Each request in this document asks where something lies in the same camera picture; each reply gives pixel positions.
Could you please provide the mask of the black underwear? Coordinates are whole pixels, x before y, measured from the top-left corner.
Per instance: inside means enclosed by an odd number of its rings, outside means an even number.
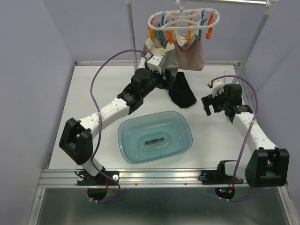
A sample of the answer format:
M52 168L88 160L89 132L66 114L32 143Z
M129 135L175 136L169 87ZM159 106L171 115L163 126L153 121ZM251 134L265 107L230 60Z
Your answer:
M180 108L189 108L197 102L183 72L177 73L176 80L168 94L171 100Z

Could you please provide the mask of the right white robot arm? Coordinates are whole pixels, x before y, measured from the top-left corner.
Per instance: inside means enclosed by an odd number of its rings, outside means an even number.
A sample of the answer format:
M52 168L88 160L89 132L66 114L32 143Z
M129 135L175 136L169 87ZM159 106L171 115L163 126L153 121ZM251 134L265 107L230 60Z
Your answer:
M237 160L223 160L217 166L218 178L229 178L230 184L246 181L252 188L281 187L286 184L289 152L278 148L263 132L256 115L242 103L242 87L239 84L224 84L220 80L209 82L212 93L202 98L204 110L211 115L224 112L229 121L244 138L242 147L248 147L251 158L247 164Z

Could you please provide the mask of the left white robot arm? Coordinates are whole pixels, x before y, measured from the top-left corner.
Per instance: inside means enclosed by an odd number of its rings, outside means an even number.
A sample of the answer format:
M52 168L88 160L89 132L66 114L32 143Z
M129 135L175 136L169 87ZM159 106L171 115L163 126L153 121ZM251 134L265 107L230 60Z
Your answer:
M155 88L171 90L175 80L170 69L163 74L148 68L136 70L130 83L111 103L80 120L70 118L64 126L59 147L90 176L103 173L103 166L94 158L93 139L100 137L102 130L118 119L136 111Z

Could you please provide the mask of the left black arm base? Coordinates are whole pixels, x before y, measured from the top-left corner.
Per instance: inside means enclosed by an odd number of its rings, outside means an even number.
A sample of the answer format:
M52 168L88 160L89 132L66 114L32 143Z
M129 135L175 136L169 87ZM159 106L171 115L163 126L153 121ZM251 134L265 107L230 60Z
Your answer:
M75 175L77 176L78 186L89 186L87 189L87 196L90 202L94 203L107 203L114 200L120 193L120 188L114 193L113 187L119 184L119 171L105 171L104 174L107 178L100 173L95 177L91 176L84 169L76 169Z

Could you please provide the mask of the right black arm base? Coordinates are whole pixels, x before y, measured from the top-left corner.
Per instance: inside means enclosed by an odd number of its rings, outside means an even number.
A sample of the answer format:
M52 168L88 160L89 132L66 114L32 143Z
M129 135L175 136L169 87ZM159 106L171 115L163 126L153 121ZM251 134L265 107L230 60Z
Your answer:
M224 187L216 187L215 192L218 197L231 200L235 195L234 184L243 184L244 180L228 176L224 172L216 170L201 170L198 179L204 185L225 185Z

